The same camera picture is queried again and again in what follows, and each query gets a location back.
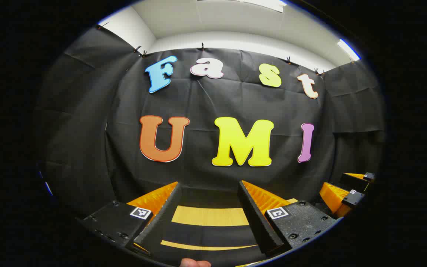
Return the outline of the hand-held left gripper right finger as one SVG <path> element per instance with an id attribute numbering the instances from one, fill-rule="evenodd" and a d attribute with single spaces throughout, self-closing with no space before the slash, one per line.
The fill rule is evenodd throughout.
<path id="1" fill-rule="evenodd" d="M 340 219 L 299 200 L 290 203 L 247 181 L 240 181 L 238 198 L 262 253 L 276 256 L 313 242 Z"/>

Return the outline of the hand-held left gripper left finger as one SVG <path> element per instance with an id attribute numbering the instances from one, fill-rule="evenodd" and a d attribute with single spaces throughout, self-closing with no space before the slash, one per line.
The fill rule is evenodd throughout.
<path id="1" fill-rule="evenodd" d="M 175 181 L 130 202 L 109 201 L 76 221 L 117 253 L 153 258 L 182 194 L 182 184 Z"/>

